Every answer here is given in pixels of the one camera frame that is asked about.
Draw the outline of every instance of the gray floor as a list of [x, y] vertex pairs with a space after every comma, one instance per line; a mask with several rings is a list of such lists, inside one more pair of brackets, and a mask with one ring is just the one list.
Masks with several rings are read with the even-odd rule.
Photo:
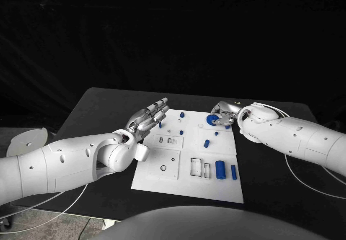
[[[34, 128], [0, 128], [0, 158], [6, 157], [14, 137], [31, 130], [34, 130]], [[22, 207], [6, 204], [0, 206], [0, 216], [24, 209], [25, 208]], [[37, 227], [57, 216], [58, 213], [54, 212], [30, 210], [14, 216], [14, 219], [11, 220], [14, 228], [11, 231], [21, 231]], [[81, 233], [81, 240], [89, 240], [93, 239], [93, 237], [103, 231], [103, 226], [103, 219], [64, 214], [45, 226], [31, 231], [0, 235], [0, 240], [79, 240]]]

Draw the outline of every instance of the black curtain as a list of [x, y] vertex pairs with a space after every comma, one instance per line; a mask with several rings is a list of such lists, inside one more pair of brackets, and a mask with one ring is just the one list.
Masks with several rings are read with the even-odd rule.
[[342, 1], [67, 2], [0, 3], [19, 110], [68, 116], [99, 87], [303, 103], [322, 124], [345, 114]]

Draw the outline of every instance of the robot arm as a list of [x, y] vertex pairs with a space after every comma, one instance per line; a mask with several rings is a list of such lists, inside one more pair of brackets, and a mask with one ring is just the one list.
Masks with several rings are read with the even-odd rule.
[[125, 130], [51, 143], [37, 151], [0, 159], [0, 206], [38, 194], [70, 191], [123, 172], [151, 149], [139, 142], [165, 120], [168, 98], [139, 111]]
[[[233, 121], [239, 120], [240, 133], [254, 143], [266, 144], [283, 154], [315, 163], [346, 176], [346, 135], [306, 120], [280, 118], [278, 112], [254, 103], [240, 109], [239, 104], [223, 102], [234, 108]], [[214, 121], [223, 124], [224, 118]]]

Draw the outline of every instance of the white board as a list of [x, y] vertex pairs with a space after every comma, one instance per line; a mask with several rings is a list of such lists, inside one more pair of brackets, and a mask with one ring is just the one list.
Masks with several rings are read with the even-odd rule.
[[[156, 126], [145, 139], [151, 155], [148, 161], [138, 164], [132, 189], [244, 204], [233, 128], [211, 126], [208, 115], [207, 112], [168, 111], [162, 128]], [[217, 161], [226, 162], [224, 180], [217, 178]]]

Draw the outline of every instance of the black table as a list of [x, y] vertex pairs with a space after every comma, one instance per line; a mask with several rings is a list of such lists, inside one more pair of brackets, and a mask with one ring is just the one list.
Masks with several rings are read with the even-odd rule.
[[[56, 137], [56, 141], [112, 133], [123, 129], [133, 114], [165, 97], [175, 110], [211, 112], [226, 98], [125, 91], [92, 88]], [[231, 99], [247, 105], [254, 102], [269, 104], [292, 117], [318, 122], [305, 104]], [[246, 204], [200, 199], [156, 192], [132, 190], [138, 161], [129, 169], [105, 177], [89, 185], [84, 196], [68, 213], [89, 217], [125, 220], [148, 211], [175, 206], [217, 206], [249, 210], [279, 218], [331, 239], [346, 237], [346, 201], [312, 191], [296, 180], [282, 153], [263, 144], [254, 143], [240, 134], [234, 125], [239, 152], [239, 168]], [[346, 197], [346, 186], [325, 172], [321, 166], [289, 158], [301, 179], [316, 189]], [[71, 190], [38, 209], [63, 212], [83, 192], [83, 187]], [[14, 204], [30, 207], [54, 194], [37, 195]]]

